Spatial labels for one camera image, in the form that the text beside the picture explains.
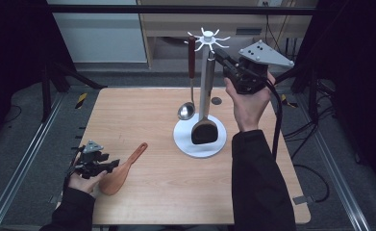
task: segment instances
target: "wooden handle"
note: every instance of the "wooden handle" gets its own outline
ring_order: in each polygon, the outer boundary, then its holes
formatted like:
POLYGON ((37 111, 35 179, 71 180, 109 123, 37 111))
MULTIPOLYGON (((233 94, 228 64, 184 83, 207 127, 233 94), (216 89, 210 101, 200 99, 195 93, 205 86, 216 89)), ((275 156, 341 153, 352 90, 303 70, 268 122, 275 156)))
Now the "wooden handle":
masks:
POLYGON ((196 38, 194 36, 190 36, 188 38, 188 77, 190 79, 194 78, 194 62, 195 62, 195 53, 194 50, 196 48, 196 38))
POLYGON ((128 158, 127 162, 131 162, 133 164, 137 158, 142 154, 146 148, 148 148, 148 143, 143 142, 136 150, 135 152, 128 158))

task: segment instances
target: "ladle handle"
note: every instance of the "ladle handle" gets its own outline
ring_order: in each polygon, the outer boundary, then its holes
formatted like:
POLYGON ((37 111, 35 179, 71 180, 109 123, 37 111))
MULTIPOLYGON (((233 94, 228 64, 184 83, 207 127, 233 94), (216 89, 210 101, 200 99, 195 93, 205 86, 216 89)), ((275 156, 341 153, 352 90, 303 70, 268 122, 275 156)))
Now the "ladle handle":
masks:
POLYGON ((194 78, 194 65, 195 65, 195 53, 194 49, 196 48, 196 38, 194 36, 190 36, 188 38, 188 77, 190 79, 194 78))

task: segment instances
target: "silver ladle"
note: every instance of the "silver ladle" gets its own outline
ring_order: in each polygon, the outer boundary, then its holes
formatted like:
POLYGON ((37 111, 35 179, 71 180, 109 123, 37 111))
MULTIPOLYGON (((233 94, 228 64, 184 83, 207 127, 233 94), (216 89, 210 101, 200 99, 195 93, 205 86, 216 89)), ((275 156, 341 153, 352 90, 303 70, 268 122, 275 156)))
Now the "silver ladle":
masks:
POLYGON ((196 38, 190 36, 188 38, 188 77, 190 78, 190 97, 191 102, 184 103, 178 110, 178 118, 181 120, 189 120, 194 116, 195 107, 193 101, 193 79, 194 79, 194 62, 195 62, 195 42, 196 38))

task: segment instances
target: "person's arm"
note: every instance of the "person's arm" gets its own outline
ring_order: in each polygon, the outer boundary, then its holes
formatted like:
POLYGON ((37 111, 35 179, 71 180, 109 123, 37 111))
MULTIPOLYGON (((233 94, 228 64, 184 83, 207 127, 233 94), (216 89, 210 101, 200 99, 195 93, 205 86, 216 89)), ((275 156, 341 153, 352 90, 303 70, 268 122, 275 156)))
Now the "person's arm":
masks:
POLYGON ((53 212, 52 222, 39 231, 91 231, 95 199, 90 193, 106 174, 107 171, 102 171, 95 177, 84 179, 73 173, 64 191, 62 203, 53 212))
POLYGON ((262 130, 233 137, 235 230, 296 230, 287 185, 262 130))
MULTIPOLYGON (((274 77, 268 72, 273 84, 274 77)), ((270 90, 237 94, 225 78, 232 97, 239 133, 232 140, 232 199, 236 231, 296 230, 287 185, 274 161, 259 121, 270 100, 270 90)))
POLYGON ((52 222, 40 231, 91 230, 94 201, 89 193, 67 188, 61 205, 53 212, 52 222))

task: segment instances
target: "metal frame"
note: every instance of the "metal frame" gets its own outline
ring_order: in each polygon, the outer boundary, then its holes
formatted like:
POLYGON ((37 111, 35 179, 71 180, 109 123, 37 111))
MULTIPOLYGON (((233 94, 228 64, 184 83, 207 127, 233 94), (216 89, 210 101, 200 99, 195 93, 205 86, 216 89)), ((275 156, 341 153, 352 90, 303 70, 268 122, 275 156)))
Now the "metal frame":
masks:
MULTIPOLYGON (((117 6, 117 5, 21 5, 22 10, 27 13, 37 11, 48 11, 51 13, 193 13, 193 14, 268 14, 268 15, 317 15, 322 13, 336 13, 332 10, 319 10, 317 8, 281 8, 281 7, 223 7, 223 6, 165 6, 165 5, 143 5, 143 6, 117 6)), ((17 167, 7 188, 0 197, 0 223, 7 213, 18 188, 28 171, 32 161, 37 155, 38 149, 47 134, 56 113, 62 103, 63 97, 58 97, 56 106, 46 122, 40 125, 36 136, 28 147, 21 163, 17 167)), ((347 186, 329 148, 326 146, 320 133, 316 135, 316 144, 320 147, 321 157, 328 168, 334 181, 340 200, 348 214, 352 225, 356 230, 369 230, 364 215, 350 189, 347 186)))

